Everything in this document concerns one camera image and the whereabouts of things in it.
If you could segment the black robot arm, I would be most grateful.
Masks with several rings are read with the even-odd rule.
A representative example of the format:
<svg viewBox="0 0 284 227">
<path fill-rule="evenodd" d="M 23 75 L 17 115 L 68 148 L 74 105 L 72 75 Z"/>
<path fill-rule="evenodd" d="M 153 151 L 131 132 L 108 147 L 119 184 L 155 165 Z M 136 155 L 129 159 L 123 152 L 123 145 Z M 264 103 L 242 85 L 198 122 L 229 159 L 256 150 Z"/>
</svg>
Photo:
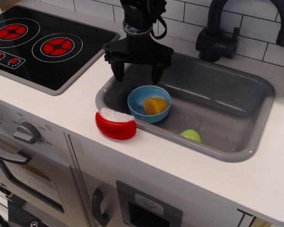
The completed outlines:
<svg viewBox="0 0 284 227">
<path fill-rule="evenodd" d="M 155 36 L 153 24 L 159 21 L 165 29 L 167 25 L 161 15 L 166 12 L 165 0 L 122 0 L 124 10 L 123 30 L 126 38 L 103 44 L 105 61 L 111 65 L 114 77 L 123 80 L 124 64 L 144 64 L 152 66 L 151 79 L 158 84 L 164 69 L 171 65 L 173 49 L 155 40 L 166 36 L 167 30 Z"/>
</svg>

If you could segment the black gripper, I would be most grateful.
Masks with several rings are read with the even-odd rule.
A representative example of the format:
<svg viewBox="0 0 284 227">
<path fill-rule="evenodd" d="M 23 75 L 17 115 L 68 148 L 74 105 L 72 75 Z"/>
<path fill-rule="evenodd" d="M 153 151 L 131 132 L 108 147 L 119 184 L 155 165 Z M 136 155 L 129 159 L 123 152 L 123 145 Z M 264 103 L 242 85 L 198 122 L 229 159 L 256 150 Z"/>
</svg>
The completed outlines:
<svg viewBox="0 0 284 227">
<path fill-rule="evenodd" d="M 171 66 L 173 49 L 154 41 L 148 36 L 131 36 L 103 44 L 105 60 L 111 63 L 111 69 L 117 81 L 124 77 L 124 63 L 152 65 L 152 83 L 158 84 L 164 68 Z"/>
</svg>

